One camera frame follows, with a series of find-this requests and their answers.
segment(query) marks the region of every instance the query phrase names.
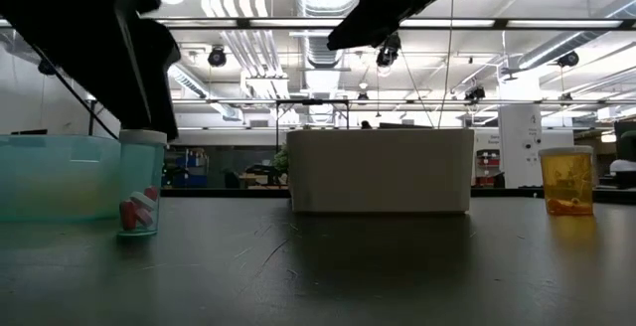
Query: tabletop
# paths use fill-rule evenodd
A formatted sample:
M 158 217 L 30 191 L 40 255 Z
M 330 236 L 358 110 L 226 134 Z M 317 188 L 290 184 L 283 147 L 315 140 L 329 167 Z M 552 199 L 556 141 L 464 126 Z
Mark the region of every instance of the tabletop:
M 163 199 L 116 221 L 0 224 L 2 325 L 633 325 L 636 208 L 550 217 L 293 215 L 286 200 Z

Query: desk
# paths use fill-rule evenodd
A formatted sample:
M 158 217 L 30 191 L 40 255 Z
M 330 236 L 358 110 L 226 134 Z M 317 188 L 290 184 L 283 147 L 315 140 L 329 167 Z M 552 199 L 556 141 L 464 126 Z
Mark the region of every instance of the desk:
M 550 218 L 295 216 L 287 200 L 163 199 L 159 234 L 0 225 L 1 325 L 633 325 L 636 208 Z

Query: clear plastic cup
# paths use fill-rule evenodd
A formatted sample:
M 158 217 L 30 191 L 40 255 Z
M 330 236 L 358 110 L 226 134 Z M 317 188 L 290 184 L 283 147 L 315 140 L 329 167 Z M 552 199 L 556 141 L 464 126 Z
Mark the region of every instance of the clear plastic cup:
M 548 213 L 556 216 L 593 214 L 593 149 L 588 146 L 539 151 Z
M 119 142 L 121 223 L 118 234 L 123 237 L 154 235 L 159 224 L 159 192 L 166 134 L 122 130 Z

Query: cable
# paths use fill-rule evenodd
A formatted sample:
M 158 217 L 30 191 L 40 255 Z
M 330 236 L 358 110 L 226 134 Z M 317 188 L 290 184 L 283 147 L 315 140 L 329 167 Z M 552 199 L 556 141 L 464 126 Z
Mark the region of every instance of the cable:
M 421 103 L 421 107 L 424 109 L 424 112 L 426 113 L 426 117 L 428 117 L 428 122 L 430 123 L 430 127 L 435 128 L 435 124 L 433 123 L 433 120 L 430 119 L 430 115 L 428 114 L 428 109 L 426 109 L 426 104 L 424 104 L 424 101 L 421 99 L 421 94 L 419 93 L 419 89 L 417 88 L 417 84 L 415 83 L 415 79 L 413 78 L 413 74 L 410 73 L 410 68 L 408 67 L 408 62 L 406 61 L 406 54 L 404 53 L 404 50 L 402 50 L 401 48 L 399 50 L 401 51 L 401 56 L 404 60 L 404 63 L 406 64 L 406 71 L 408 72 L 408 76 L 410 77 L 410 82 L 413 84 L 413 88 L 415 89 L 415 92 L 417 92 L 417 99 Z
M 95 121 L 97 121 L 97 123 L 101 126 L 101 128 L 103 128 L 104 131 L 106 131 L 110 137 L 118 140 L 117 135 L 115 135 L 114 133 L 112 133 L 112 131 L 106 127 L 106 125 L 103 123 L 103 121 L 101 121 L 101 119 L 95 114 L 95 112 L 93 110 L 90 109 L 90 106 L 88 106 L 83 99 L 81 99 L 81 96 L 78 94 L 77 91 L 75 91 L 70 85 L 69 83 L 64 79 L 64 77 L 62 76 L 62 74 L 60 74 L 60 72 L 58 71 L 58 68 L 56 68 L 56 66 L 53 65 L 53 63 L 49 60 L 49 58 L 47 58 L 47 56 L 44 54 L 44 52 L 42 52 L 40 50 L 39 47 L 37 46 L 32 46 L 33 50 L 38 54 L 38 56 L 40 56 L 40 59 L 42 59 L 44 62 L 47 62 L 51 68 L 53 68 L 53 72 L 55 73 L 56 77 L 58 78 L 58 80 L 62 83 L 62 85 L 64 87 L 67 88 L 67 90 L 73 95 L 73 97 L 79 102 L 79 104 L 81 104 L 83 106 L 83 108 L 88 111 L 88 114 L 90 114 L 90 116 L 92 118 L 95 119 Z
M 439 120 L 437 121 L 437 129 L 441 126 L 441 116 L 444 113 L 444 103 L 448 94 L 448 74 L 450 73 L 450 49 L 453 43 L 453 18 L 455 15 L 455 0 L 450 0 L 450 26 L 448 31 L 448 53 L 446 54 L 446 79 L 444 82 L 444 97 L 441 100 L 441 108 L 439 109 Z

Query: teal plastic bin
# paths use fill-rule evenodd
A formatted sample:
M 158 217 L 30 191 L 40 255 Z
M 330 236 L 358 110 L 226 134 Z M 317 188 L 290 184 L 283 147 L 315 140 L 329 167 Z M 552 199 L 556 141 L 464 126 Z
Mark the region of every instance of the teal plastic bin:
M 166 134 L 146 130 L 122 130 L 119 235 L 149 236 L 159 225 L 159 191 L 166 148 Z
M 0 136 L 0 221 L 117 217 L 119 142 L 93 136 Z

